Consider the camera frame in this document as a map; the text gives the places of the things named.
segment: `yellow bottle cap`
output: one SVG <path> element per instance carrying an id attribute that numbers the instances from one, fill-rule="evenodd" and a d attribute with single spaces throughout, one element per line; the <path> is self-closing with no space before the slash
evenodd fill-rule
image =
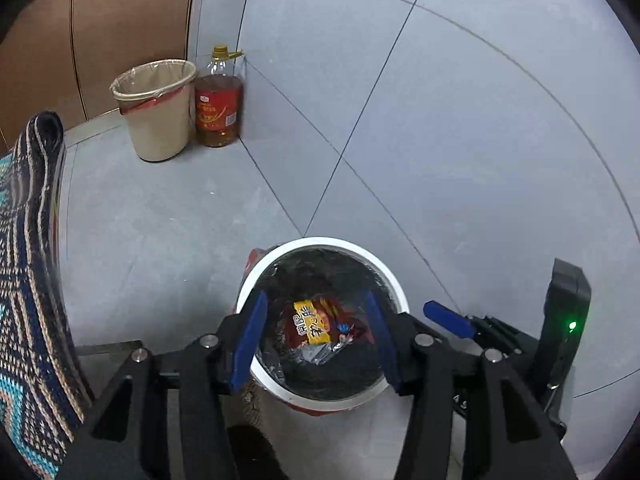
<path id="1" fill-rule="evenodd" d="M 237 52 L 229 52 L 228 47 L 224 43 L 220 43 L 213 47 L 211 59 L 227 60 L 233 59 L 235 57 L 240 57 L 242 56 L 242 54 L 244 54 L 242 50 L 238 50 Z"/>

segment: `bottle label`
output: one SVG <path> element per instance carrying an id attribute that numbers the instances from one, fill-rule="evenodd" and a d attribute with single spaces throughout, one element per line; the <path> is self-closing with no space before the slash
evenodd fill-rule
<path id="1" fill-rule="evenodd" d="M 236 122 L 239 88 L 223 92 L 196 90 L 196 128 L 223 130 Z"/>

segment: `beige trash can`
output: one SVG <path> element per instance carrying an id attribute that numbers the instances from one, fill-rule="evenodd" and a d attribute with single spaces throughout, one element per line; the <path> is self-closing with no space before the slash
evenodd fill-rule
<path id="1" fill-rule="evenodd" d="M 196 66 L 183 59 L 153 61 L 121 74 L 111 84 L 136 154 L 167 160 L 189 142 L 191 81 Z"/>

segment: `cooking oil bottle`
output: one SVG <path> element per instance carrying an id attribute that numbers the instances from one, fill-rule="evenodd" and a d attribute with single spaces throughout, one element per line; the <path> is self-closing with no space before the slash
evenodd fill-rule
<path id="1" fill-rule="evenodd" d="M 213 48 L 211 62 L 194 81 L 196 140 L 212 148 L 232 143 L 239 135 L 242 80 L 233 75 L 229 60 L 242 56 L 229 52 L 225 44 Z"/>

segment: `tile floor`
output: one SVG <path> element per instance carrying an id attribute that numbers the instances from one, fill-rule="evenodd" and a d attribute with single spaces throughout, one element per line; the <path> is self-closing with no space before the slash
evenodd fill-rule
<path id="1" fill-rule="evenodd" d="M 155 352 L 181 348 L 231 309 L 251 248 L 300 237 L 240 142 L 190 145 L 150 164 L 135 155 L 117 112 L 73 128 L 66 141 L 60 265 L 77 345 L 141 339 Z M 97 391 L 123 358 L 82 358 Z M 319 418 L 267 394 L 263 402 L 266 433 L 292 480 L 392 478 L 411 399 L 387 390 Z M 452 459 L 449 478 L 459 477 Z"/>

